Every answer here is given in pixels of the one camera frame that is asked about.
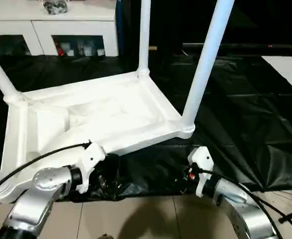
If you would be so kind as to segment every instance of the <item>red object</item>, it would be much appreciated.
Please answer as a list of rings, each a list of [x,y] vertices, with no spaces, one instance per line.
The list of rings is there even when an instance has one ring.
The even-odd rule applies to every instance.
[[[59,56],[64,56],[65,55],[65,53],[64,53],[64,51],[63,51],[63,49],[61,47],[58,47],[56,50],[57,50],[57,54]]]
[[[194,180],[195,179],[195,175],[193,173],[190,173],[189,174],[189,177],[190,177],[191,180]]]

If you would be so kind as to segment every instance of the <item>cable connector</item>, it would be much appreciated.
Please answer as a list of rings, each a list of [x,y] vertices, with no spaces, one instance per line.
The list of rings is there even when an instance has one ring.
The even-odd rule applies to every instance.
[[[92,142],[90,140],[88,140],[88,143],[83,143],[83,147],[84,149],[87,149],[90,145],[92,144]]]

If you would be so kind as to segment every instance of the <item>white panel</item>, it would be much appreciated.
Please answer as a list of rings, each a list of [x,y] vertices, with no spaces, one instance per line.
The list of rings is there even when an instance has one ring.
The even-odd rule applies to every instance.
[[[292,85],[292,56],[263,56]]]
[[[103,36],[105,55],[118,56],[114,21],[32,21],[45,55],[57,55],[52,35]]]
[[[43,55],[31,21],[0,21],[0,35],[23,35],[31,55]]]

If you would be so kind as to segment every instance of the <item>white cabinet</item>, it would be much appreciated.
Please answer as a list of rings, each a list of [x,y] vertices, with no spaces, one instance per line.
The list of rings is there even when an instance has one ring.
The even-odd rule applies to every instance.
[[[27,55],[43,54],[31,21],[0,21],[0,50],[8,53],[8,45],[13,50],[25,48]]]
[[[61,41],[77,39],[75,51],[86,42],[117,56],[115,10],[116,0],[69,1],[67,13],[49,15],[40,1],[0,0],[0,36],[5,43],[26,45],[31,55],[58,55]]]
[[[106,56],[118,55],[114,21],[32,21],[32,23],[45,55],[58,55],[56,42],[63,41],[58,40],[58,36],[74,36],[80,41],[81,38],[87,39],[82,36],[90,36],[95,45],[100,40],[98,48],[104,49]]]

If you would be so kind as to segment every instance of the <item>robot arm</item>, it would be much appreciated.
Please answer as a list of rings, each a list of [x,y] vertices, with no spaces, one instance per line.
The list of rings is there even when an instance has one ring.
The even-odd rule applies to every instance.
[[[37,238],[56,200],[68,195],[71,189],[87,191],[89,176],[97,163],[105,159],[105,154],[95,143],[86,152],[75,165],[44,168],[34,175],[32,186],[19,197],[4,221],[0,239]]]
[[[194,149],[188,161],[191,167],[186,179],[198,183],[196,195],[213,200],[227,215],[239,239],[278,238],[267,215],[241,188],[214,175],[199,173],[199,168],[211,171],[214,165],[206,147]]]

